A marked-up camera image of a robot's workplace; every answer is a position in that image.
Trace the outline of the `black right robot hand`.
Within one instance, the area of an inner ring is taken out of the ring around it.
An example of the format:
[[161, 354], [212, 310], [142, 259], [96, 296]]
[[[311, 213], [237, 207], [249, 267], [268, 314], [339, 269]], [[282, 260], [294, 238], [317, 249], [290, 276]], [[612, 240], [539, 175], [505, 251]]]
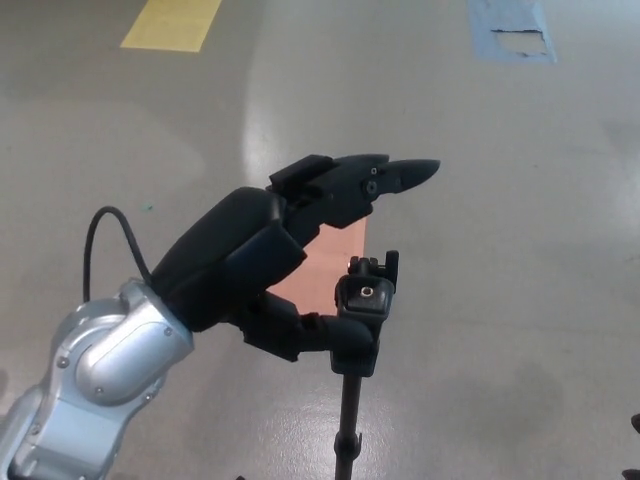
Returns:
[[[640, 414], [637, 413], [631, 417], [631, 425], [637, 433], [640, 433]], [[626, 469], [622, 471], [624, 480], [640, 480], [640, 469]]]

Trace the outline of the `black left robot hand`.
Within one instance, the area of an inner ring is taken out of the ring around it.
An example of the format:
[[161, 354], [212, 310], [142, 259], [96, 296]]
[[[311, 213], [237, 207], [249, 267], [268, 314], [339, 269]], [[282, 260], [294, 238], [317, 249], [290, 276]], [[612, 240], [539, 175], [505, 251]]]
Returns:
[[303, 264], [322, 226], [356, 223], [380, 196], [421, 185], [439, 166], [384, 154], [309, 155], [274, 173], [267, 187], [241, 187], [216, 204], [165, 254], [151, 287], [193, 332], [225, 322], [248, 344], [289, 361], [307, 351], [368, 354], [388, 316], [396, 254], [385, 264], [352, 262], [336, 290], [337, 316], [301, 314], [271, 288]]

